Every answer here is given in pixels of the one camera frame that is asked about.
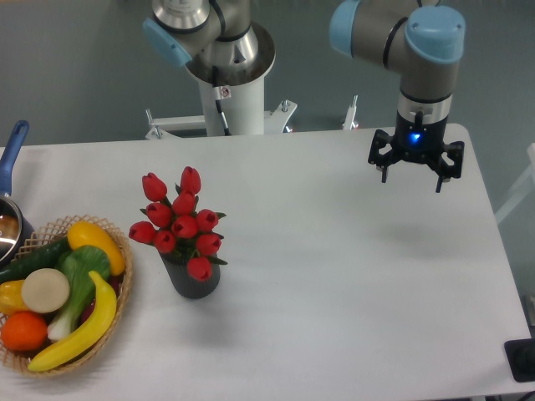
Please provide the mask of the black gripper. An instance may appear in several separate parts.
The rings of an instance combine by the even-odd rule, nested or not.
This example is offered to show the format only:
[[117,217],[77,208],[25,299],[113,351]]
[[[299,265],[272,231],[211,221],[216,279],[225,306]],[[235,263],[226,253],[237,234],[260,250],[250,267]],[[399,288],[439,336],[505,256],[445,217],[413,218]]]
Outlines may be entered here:
[[446,119],[432,123],[415,123],[396,115],[395,135],[377,129],[371,142],[368,163],[381,173],[381,182],[388,178],[388,169],[401,160],[422,162],[432,160],[431,169],[437,175],[436,193],[444,183],[459,179],[462,173],[465,143],[443,143]]

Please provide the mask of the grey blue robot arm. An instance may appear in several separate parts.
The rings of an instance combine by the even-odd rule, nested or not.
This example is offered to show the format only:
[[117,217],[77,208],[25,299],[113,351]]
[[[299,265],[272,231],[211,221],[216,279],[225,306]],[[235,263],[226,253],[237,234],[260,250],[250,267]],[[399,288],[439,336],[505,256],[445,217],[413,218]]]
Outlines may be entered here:
[[[250,2],[154,1],[151,11],[143,34],[197,81],[207,133],[266,134],[274,122],[264,109],[264,79],[276,52]],[[345,1],[334,11],[336,51],[400,76],[395,131],[377,130],[369,151],[382,174],[404,161],[428,166],[442,183],[461,176],[464,144],[444,135],[465,31],[464,18],[437,1]]]

